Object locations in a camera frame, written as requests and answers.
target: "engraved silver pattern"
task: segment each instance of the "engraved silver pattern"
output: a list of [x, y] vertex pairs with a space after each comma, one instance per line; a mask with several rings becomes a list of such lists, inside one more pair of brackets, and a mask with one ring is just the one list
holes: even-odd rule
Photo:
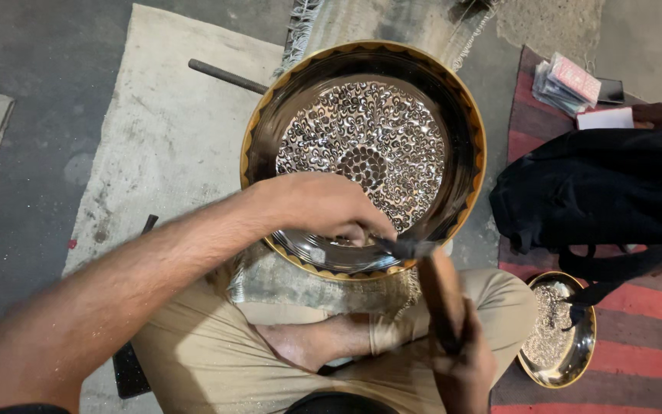
[[324, 91], [290, 121], [277, 174], [322, 171], [362, 185], [399, 233], [433, 203], [444, 172], [444, 142], [415, 97], [377, 81]]
[[533, 293], [538, 300], [538, 317], [522, 351], [534, 364], [556, 368], [574, 343], [575, 329], [564, 331], [571, 326], [571, 305], [552, 286], [538, 286]]

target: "knee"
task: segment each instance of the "knee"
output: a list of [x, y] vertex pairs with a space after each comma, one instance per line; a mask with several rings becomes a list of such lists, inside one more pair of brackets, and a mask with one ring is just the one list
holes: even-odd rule
[[530, 334], [538, 317], [538, 302], [520, 278], [500, 269], [476, 269], [461, 272], [461, 280], [478, 309], [506, 307], [524, 335]]

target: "red striped rug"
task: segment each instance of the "red striped rug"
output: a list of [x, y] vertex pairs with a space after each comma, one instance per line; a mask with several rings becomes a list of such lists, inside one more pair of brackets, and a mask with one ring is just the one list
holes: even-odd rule
[[[535, 67], [542, 60], [523, 48], [510, 114], [508, 163], [575, 129], [573, 120], [530, 93]], [[626, 98], [628, 104], [639, 102]], [[600, 246], [597, 254], [610, 256], [619, 251]], [[545, 249], [517, 256], [502, 237], [500, 269], [527, 280], [558, 269], [557, 256]], [[606, 297], [596, 307], [596, 326], [593, 360], [578, 381], [549, 390], [513, 362], [492, 390], [492, 413], [662, 413], [662, 276], [634, 279]]]

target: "bare foot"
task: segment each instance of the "bare foot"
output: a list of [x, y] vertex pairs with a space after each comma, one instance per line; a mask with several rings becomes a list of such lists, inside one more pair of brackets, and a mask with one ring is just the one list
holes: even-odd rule
[[317, 372], [323, 364], [322, 350], [313, 345], [308, 325], [255, 325], [275, 356], [283, 362], [308, 372]]
[[316, 324], [254, 327], [279, 360], [308, 372], [317, 372], [337, 358], [371, 353], [369, 315], [339, 315]]

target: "scalloped border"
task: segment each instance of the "scalloped border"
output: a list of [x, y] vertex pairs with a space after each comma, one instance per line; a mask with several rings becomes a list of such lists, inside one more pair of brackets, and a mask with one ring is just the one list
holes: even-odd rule
[[[540, 279], [542, 279], [544, 276], [548, 276], [548, 275], [562, 275], [562, 276], [566, 276], [566, 277], [568, 277], [568, 278], [571, 278], [573, 281], [575, 281], [579, 286], [581, 286], [582, 289], [584, 288], [584, 286], [583, 286], [583, 285], [582, 285], [582, 284], [581, 284], [581, 283], [580, 283], [580, 282], [579, 282], [574, 276], [571, 276], [571, 275], [569, 275], [568, 273], [557, 272], [557, 271], [551, 271], [551, 272], [541, 273], [540, 275], [534, 277], [534, 278], [530, 281], [530, 283], [528, 283], [528, 287], [529, 287], [530, 289], [532, 289], [532, 288], [533, 288], [533, 285], [534, 285], [538, 280], [540, 280]], [[545, 388], [550, 388], [550, 389], [552, 389], [552, 390], [556, 390], [556, 389], [558, 389], [558, 388], [566, 388], [566, 387], [568, 387], [569, 385], [575, 383], [579, 378], [581, 378], [582, 375], [584, 375], [584, 372], [586, 372], [586, 368], [589, 366], [589, 362], [592, 361], [592, 357], [593, 357], [593, 355], [594, 355], [594, 348], [596, 347], [596, 312], [594, 312], [594, 306], [589, 306], [589, 310], [591, 311], [591, 312], [590, 312], [590, 313], [591, 313], [591, 316], [589, 317], [589, 320], [592, 322], [592, 334], [593, 334], [593, 336], [594, 336], [594, 343], [593, 343], [593, 345], [592, 345], [592, 349], [590, 349], [590, 350], [589, 350], [589, 353], [586, 354], [586, 362], [584, 362], [584, 366], [581, 367], [581, 369], [580, 369], [578, 372], [573, 372], [573, 373], [571, 373], [571, 375], [569, 376], [569, 381], [566, 382], [565, 384], [562, 384], [562, 385], [553, 385], [553, 384], [549, 384], [549, 383], [547, 383], [547, 382], [543, 382], [543, 381], [537, 379], [536, 376], [533, 375], [533, 372], [531, 372], [530, 369], [528, 368], [528, 364], [526, 364], [525, 361], [523, 360], [523, 357], [522, 357], [522, 355], [521, 355], [521, 353], [522, 353], [522, 348], [520, 348], [520, 350], [517, 352], [517, 359], [518, 359], [518, 361], [520, 362], [520, 366], [523, 368], [523, 370], [525, 370], [525, 373], [530, 377], [531, 380], [535, 381], [535, 382], [536, 382], [538, 385], [540, 385], [541, 387], [545, 387]]]
[[[449, 82], [449, 86], [451, 86], [459, 93], [459, 96], [462, 98], [464, 104], [466, 105], [465, 110], [469, 112], [469, 122], [471, 123], [472, 128], [477, 129], [474, 134], [474, 145], [479, 150], [479, 153], [474, 159], [474, 165], [479, 168], [479, 172], [478, 174], [474, 175], [474, 179], [472, 180], [474, 190], [466, 197], [464, 209], [459, 212], [456, 223], [452, 225], [448, 231], [446, 231], [446, 237], [444, 239], [437, 240], [439, 244], [445, 244], [447, 241], [453, 239], [458, 230], [469, 217], [469, 214], [472, 212], [474, 204], [476, 204], [477, 198], [479, 198], [479, 194], [482, 190], [482, 184], [487, 166], [487, 140], [484, 131], [484, 122], [482, 121], [479, 107], [477, 107], [477, 103], [472, 97], [472, 93], [469, 92], [469, 89], [466, 88], [464, 82], [462, 82], [461, 79], [451, 69], [449, 69], [441, 61], [431, 56], [427, 52], [404, 43], [380, 40], [342, 43], [329, 49], [320, 50], [308, 55], [302, 61], [298, 62], [295, 66], [277, 78], [277, 80], [275, 80], [275, 82], [268, 88], [267, 92], [265, 92], [264, 96], [262, 96], [262, 99], [260, 99], [260, 101], [257, 103], [257, 107], [254, 108], [252, 116], [249, 118], [249, 122], [247, 123], [246, 130], [244, 132], [244, 141], [242, 142], [241, 155], [239, 158], [239, 179], [241, 182], [241, 188], [245, 189], [249, 187], [249, 179], [246, 176], [246, 171], [249, 168], [249, 158], [247, 157], [246, 153], [249, 151], [249, 147], [252, 144], [252, 129], [257, 126], [257, 123], [260, 120], [260, 110], [265, 108], [265, 106], [270, 102], [272, 96], [274, 95], [274, 91], [287, 84], [288, 80], [290, 80], [293, 74], [308, 67], [312, 61], [319, 61], [337, 51], [349, 52], [356, 49], [357, 47], [363, 47], [369, 50], [384, 47], [390, 52], [404, 52], [413, 59], [427, 62], [429, 67], [434, 71], [437, 71], [439, 74], [445, 73], [446, 81]], [[272, 235], [265, 237], [265, 242], [270, 246], [270, 248], [278, 252], [282, 257], [286, 258], [293, 265], [296, 265], [297, 267], [307, 270], [308, 272], [311, 272], [320, 277], [330, 278], [337, 281], [369, 281], [379, 279], [385, 276], [393, 275], [403, 270], [410, 269], [416, 264], [415, 260], [407, 260], [403, 263], [402, 266], [391, 266], [385, 272], [378, 270], [370, 274], [355, 273], [353, 275], [349, 275], [347, 273], [334, 273], [330, 272], [329, 270], [318, 270], [310, 263], [303, 264], [301, 259], [292, 254], [288, 254], [288, 252], [286, 252], [282, 246], [276, 245], [272, 240]]]

